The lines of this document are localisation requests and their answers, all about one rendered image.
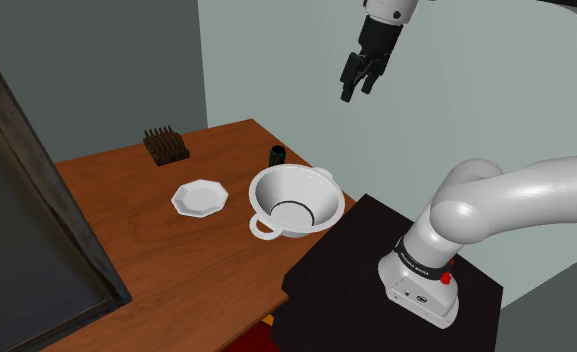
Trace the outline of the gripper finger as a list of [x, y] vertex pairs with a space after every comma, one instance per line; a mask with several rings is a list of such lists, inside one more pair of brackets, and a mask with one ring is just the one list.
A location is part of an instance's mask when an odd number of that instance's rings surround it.
[[375, 82], [384, 74], [388, 62], [388, 57], [382, 57], [379, 59], [374, 59], [369, 63], [369, 66], [364, 73], [364, 82], [361, 88], [361, 91], [364, 94], [371, 93]]
[[342, 93], [340, 99], [344, 102], [350, 102], [359, 81], [364, 77], [367, 64], [365, 55], [351, 52], [347, 58], [346, 64], [342, 71], [340, 82], [342, 83]]

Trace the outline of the black robot stand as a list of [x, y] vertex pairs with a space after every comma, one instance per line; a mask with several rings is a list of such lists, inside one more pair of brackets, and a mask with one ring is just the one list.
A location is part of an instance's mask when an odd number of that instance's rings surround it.
[[284, 276], [272, 341], [282, 352], [496, 352], [503, 288], [461, 256], [450, 327], [388, 299], [377, 264], [411, 225], [364, 195]]

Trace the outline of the white octagonal plate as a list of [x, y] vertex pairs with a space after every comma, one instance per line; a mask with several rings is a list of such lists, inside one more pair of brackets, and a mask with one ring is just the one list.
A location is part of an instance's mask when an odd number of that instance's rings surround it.
[[228, 196], [219, 182], [198, 179], [181, 185], [171, 203], [180, 215], [204, 218], [222, 210]]

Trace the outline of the large dark framed panel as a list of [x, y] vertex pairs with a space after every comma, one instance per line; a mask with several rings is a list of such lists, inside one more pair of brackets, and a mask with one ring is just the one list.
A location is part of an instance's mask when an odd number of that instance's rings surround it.
[[0, 352], [39, 352], [131, 300], [0, 72]]

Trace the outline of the brown wooden table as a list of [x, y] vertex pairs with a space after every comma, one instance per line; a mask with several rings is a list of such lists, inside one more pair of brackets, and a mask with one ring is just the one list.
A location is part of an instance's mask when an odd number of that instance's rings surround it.
[[[276, 137], [250, 119], [183, 139], [190, 157], [161, 167], [142, 145], [58, 163], [132, 300], [44, 352], [217, 352], [285, 300], [283, 277], [317, 236], [250, 231], [249, 184]], [[219, 182], [225, 206], [178, 214], [172, 196], [198, 179]]]

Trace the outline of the dark brown slotted rack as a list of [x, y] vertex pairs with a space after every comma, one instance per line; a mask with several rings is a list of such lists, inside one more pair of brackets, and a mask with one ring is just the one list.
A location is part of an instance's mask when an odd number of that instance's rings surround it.
[[157, 166], [188, 159], [190, 152], [180, 134], [170, 126], [144, 131], [143, 144]]

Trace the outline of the white two-handled bowl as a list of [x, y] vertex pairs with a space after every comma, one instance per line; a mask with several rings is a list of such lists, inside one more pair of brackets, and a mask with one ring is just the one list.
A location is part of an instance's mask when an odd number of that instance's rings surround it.
[[320, 167], [282, 164], [260, 171], [249, 186], [254, 209], [251, 233], [265, 241], [302, 238], [335, 225], [345, 197], [333, 175]]

